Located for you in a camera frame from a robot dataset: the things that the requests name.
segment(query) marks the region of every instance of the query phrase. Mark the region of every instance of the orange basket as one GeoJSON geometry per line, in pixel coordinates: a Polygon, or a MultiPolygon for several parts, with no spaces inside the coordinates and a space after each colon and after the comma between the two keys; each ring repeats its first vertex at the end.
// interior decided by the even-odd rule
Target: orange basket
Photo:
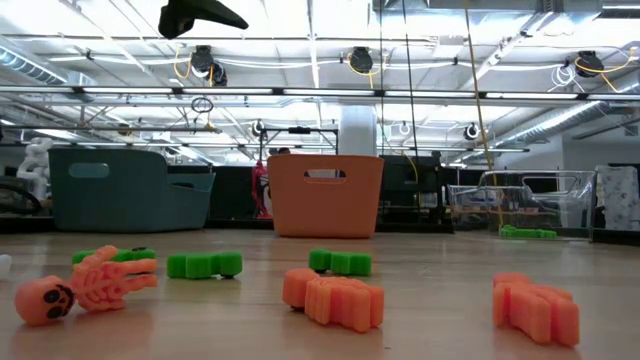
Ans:
{"type": "Polygon", "coordinates": [[[268,160],[276,233],[368,238],[376,227],[384,160],[374,156],[275,155],[268,160]]]}

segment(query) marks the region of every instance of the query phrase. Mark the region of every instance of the teal storage container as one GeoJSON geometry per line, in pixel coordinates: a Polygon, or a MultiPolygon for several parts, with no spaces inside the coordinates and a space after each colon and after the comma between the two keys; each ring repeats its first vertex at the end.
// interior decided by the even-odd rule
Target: teal storage container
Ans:
{"type": "Polygon", "coordinates": [[[214,174],[167,174],[160,154],[49,150],[53,217],[63,231],[147,233],[205,224],[214,174]]]}

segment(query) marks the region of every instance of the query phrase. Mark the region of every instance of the wooden floor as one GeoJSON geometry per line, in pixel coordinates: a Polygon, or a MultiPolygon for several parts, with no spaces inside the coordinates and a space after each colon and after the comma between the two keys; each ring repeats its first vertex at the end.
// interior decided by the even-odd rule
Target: wooden floor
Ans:
{"type": "Polygon", "coordinates": [[[483,234],[377,234],[372,240],[276,238],[271,231],[156,235],[0,236],[13,256],[0,281],[0,359],[637,359],[640,349],[640,249],[560,241],[501,241],[483,234]],[[28,328],[13,309],[16,286],[55,274],[68,278],[71,254],[104,244],[147,246],[159,257],[160,283],[127,297],[122,311],[83,314],[28,328]],[[369,252],[386,291],[385,321],[359,335],[322,327],[281,302],[283,274],[306,266],[315,247],[369,252]],[[235,280],[169,280],[166,256],[239,250],[235,280]],[[491,276],[522,271],[571,291],[581,308],[575,349],[534,345],[491,324],[491,276]]]}

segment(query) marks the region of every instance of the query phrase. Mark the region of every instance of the green toy piece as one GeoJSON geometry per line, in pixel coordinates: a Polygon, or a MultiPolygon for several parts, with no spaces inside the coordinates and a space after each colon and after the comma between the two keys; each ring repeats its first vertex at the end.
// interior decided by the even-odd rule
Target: green toy piece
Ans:
{"type": "Polygon", "coordinates": [[[317,273],[331,270],[334,275],[369,276],[371,255],[313,249],[309,252],[309,267],[317,273]]]}
{"type": "Polygon", "coordinates": [[[242,272],[242,254],[175,254],[167,258],[167,276],[171,279],[210,279],[220,275],[232,278],[242,272]]]}
{"type": "Polygon", "coordinates": [[[500,237],[503,238],[534,238],[534,239],[555,239],[558,233],[552,230],[541,229],[518,229],[515,226],[505,225],[500,229],[500,237]]]}
{"type": "MultiPolygon", "coordinates": [[[[93,255],[93,253],[95,252],[96,252],[95,250],[78,251],[71,256],[71,264],[73,265],[78,264],[82,262],[82,260],[85,257],[89,255],[93,255]]],[[[118,254],[114,256],[110,261],[124,262],[124,261],[155,259],[155,258],[156,258],[156,252],[147,248],[135,248],[133,250],[118,249],[118,254]]]]}

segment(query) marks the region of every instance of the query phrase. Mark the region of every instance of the orange toy piece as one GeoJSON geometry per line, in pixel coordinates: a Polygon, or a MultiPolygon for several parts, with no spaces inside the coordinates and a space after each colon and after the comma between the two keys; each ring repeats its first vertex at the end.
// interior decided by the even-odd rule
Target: orange toy piece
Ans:
{"type": "Polygon", "coordinates": [[[78,304],[85,310],[122,309],[125,306],[122,297],[127,293],[158,284],[155,275],[128,276],[155,271],[155,259],[121,263],[108,261],[117,254],[117,248],[104,246],[73,266],[71,288],[76,294],[78,304]]]}
{"type": "Polygon", "coordinates": [[[382,324],[384,290],[360,280],[320,277],[310,269],[287,271],[282,300],[316,322],[340,324],[357,332],[367,332],[382,324]]]}
{"type": "Polygon", "coordinates": [[[355,279],[317,278],[307,283],[304,312],[322,325],[331,322],[364,333],[382,324],[384,290],[355,279]]]}
{"type": "Polygon", "coordinates": [[[287,271],[284,275],[282,301],[295,310],[303,310],[307,283],[319,277],[320,275],[311,269],[293,269],[287,271]]]}
{"type": "Polygon", "coordinates": [[[18,288],[14,305],[28,325],[46,325],[66,316],[74,304],[68,285],[57,276],[28,281],[18,288]]]}
{"type": "Polygon", "coordinates": [[[66,316],[76,298],[88,311],[115,310],[124,307],[122,297],[128,292],[156,286],[155,275],[127,276],[155,271],[155,260],[107,261],[117,253],[105,246],[85,257],[74,266],[70,283],[51,275],[20,285],[14,299],[18,315],[28,325],[45,325],[66,316]]]}
{"type": "Polygon", "coordinates": [[[517,327],[539,344],[556,341],[565,346],[577,345],[580,312],[573,296],[551,286],[532,284],[522,274],[513,275],[494,276],[494,324],[517,327]]]}

